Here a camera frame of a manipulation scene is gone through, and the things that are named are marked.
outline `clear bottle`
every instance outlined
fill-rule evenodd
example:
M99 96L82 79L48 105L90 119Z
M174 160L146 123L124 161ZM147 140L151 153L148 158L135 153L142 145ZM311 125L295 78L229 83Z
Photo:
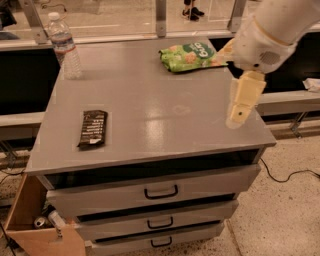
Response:
M80 79L83 76L80 58L68 25L60 19L57 12L49 13L49 19L49 35L63 77Z

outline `snack bag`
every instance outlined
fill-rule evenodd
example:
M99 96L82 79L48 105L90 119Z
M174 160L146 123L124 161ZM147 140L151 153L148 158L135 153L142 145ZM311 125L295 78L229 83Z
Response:
M216 60L214 49L200 42L174 45L159 53L162 63L171 72L227 65Z

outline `speckled floor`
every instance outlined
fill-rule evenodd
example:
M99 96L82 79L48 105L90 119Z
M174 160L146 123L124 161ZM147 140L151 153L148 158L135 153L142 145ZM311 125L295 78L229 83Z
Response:
M319 127L320 121L302 123L303 138L297 139L288 124L269 126L277 145L267 149L262 158L274 177L285 180L293 171L305 169L320 173ZM238 197L240 205L225 221L219 237L121 256L319 256L320 180L302 173L286 183L277 183L260 164L260 174L250 189ZM0 187L0 199L13 196L19 180L6 179ZM0 209L1 222L7 213L8 209ZM2 237L0 255L12 255L5 244ZM90 248L87 255L94 256Z

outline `drawer handle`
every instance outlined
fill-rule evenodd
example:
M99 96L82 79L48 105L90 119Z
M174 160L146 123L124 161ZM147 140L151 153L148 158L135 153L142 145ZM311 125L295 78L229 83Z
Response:
M154 226L152 227L151 224L150 224L150 221L148 220L148 228L149 229L158 229L158 228L168 228L170 226L173 225L173 218L170 217L170 223L169 224L165 224L165 225L162 225L162 226Z
M170 244L172 244L172 237L171 237L171 236L169 237L169 242L166 243L166 244L154 244L154 243L153 243L153 240L151 240L151 246L152 246L153 248L168 246L168 245L170 245Z
M178 186L174 185L174 192L172 194L168 194L168 195L163 195L163 196L149 196L148 195L148 189L144 190L144 195L147 199L149 200L155 200L155 199L163 199L163 198L169 198L169 197L173 197L176 196L178 194Z

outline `cardboard box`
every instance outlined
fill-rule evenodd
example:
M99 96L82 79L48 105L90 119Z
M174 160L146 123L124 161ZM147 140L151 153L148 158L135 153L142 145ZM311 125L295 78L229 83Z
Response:
M55 228L34 229L33 222L41 216L46 193L37 177L23 175L4 227L8 237L30 256L85 256L84 241L72 225L61 230L62 238Z

